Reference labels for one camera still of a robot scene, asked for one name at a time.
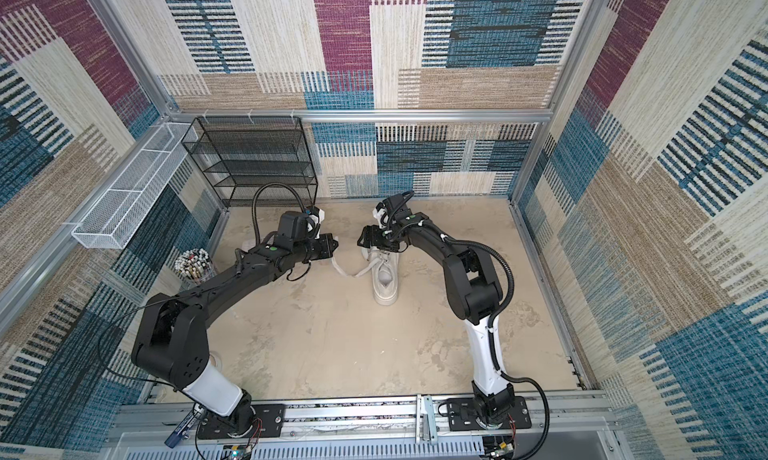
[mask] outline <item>shoe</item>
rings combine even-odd
[[[398,293],[397,265],[400,254],[384,252],[374,247],[367,257],[370,263],[376,263],[371,269],[373,299],[379,305],[393,304],[397,300]]]

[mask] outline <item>white wire basket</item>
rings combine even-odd
[[[183,138],[197,139],[189,124],[166,123],[157,129],[72,236],[85,248],[125,248],[187,155]]]

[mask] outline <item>beige floor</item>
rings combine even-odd
[[[376,203],[321,205],[322,231],[340,238],[336,258],[348,272],[366,265],[356,241],[373,222]],[[514,298],[500,319],[508,372],[535,378],[549,390],[575,388],[506,201],[455,198],[409,206],[455,238],[493,246],[512,267]],[[259,209],[263,234],[276,228],[282,211]],[[250,209],[233,209],[216,266],[232,265],[234,249],[253,234]],[[297,273],[303,268],[297,266]],[[379,306],[371,297],[370,276],[344,278],[330,260],[314,262],[304,279],[283,277],[223,314],[208,330],[210,349],[223,359],[224,374],[254,398],[470,392],[472,358],[464,326],[448,307],[442,268],[411,247],[401,255],[399,273],[398,301]],[[160,397],[185,400],[172,393]]]

